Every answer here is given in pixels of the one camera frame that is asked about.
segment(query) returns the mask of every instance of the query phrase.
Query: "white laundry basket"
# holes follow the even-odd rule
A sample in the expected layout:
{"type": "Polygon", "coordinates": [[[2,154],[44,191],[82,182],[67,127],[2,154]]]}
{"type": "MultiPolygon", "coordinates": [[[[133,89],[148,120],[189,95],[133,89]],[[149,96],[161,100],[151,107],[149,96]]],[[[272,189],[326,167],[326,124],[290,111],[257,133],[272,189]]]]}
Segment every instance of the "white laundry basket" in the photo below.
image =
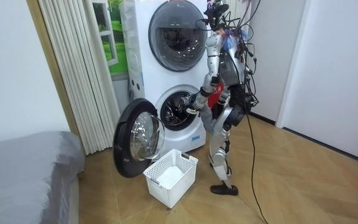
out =
{"type": "Polygon", "coordinates": [[[197,163],[197,158],[172,149],[143,172],[147,179],[149,193],[164,205],[172,208],[194,183],[197,163]],[[157,179],[172,166],[177,166],[184,175],[168,189],[160,185],[157,179]]]}

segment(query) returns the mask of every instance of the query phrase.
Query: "humanoid robot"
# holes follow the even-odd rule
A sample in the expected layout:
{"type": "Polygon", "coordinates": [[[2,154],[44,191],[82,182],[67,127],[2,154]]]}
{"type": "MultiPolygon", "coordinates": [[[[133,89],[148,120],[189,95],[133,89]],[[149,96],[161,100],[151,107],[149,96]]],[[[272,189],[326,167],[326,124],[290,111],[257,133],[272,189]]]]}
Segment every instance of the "humanoid robot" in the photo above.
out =
{"type": "Polygon", "coordinates": [[[242,21],[236,27],[228,26],[226,22],[230,24],[232,21],[225,21],[225,19],[223,19],[224,23],[220,23],[220,17],[228,8],[227,4],[222,4],[220,1],[208,5],[205,12],[208,18],[201,22],[209,24],[214,31],[206,41],[209,72],[199,92],[183,100],[188,113],[199,112],[205,129],[210,133],[209,161],[223,183],[211,186],[212,193],[238,195],[238,188],[230,181],[232,170],[227,164],[226,157],[230,152],[230,129],[232,126],[237,126],[244,115],[258,103],[249,85],[249,75],[253,75],[253,71],[246,64],[247,54],[255,63],[256,58],[248,51],[244,41],[245,33],[240,29],[242,21]],[[218,102],[210,109],[207,99],[220,81],[224,89],[218,102]]]}

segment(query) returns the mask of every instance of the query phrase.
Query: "washing machine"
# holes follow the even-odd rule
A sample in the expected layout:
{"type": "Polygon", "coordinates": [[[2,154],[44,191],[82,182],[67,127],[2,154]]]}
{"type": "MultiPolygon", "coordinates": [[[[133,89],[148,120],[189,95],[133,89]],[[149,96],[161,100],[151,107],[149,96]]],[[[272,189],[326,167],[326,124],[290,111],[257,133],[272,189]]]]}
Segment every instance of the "washing machine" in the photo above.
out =
{"type": "Polygon", "coordinates": [[[185,111],[181,98],[197,93],[208,73],[208,33],[200,21],[206,5],[204,0],[120,4],[131,92],[134,99],[150,102],[162,121],[160,156],[173,148],[186,152],[205,144],[201,119],[185,111]]]}

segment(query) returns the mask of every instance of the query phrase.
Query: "bed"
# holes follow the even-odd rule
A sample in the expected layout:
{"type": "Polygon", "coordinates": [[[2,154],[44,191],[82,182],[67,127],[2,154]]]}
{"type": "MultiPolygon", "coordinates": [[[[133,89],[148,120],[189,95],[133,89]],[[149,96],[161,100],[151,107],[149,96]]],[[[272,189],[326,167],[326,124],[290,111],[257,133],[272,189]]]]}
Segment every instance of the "bed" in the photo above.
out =
{"type": "Polygon", "coordinates": [[[78,223],[85,156],[69,132],[0,142],[0,224],[78,223]]]}

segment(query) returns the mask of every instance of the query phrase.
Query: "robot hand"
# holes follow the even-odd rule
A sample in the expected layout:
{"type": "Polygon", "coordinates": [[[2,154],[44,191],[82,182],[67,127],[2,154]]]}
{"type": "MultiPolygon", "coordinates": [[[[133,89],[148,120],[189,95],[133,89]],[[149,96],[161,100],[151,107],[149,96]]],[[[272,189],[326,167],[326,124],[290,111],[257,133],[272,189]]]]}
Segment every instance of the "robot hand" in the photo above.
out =
{"type": "Polygon", "coordinates": [[[185,104],[186,112],[189,114],[197,114],[197,112],[200,110],[200,108],[198,108],[196,104],[197,94],[198,93],[195,93],[182,98],[185,104]]]}

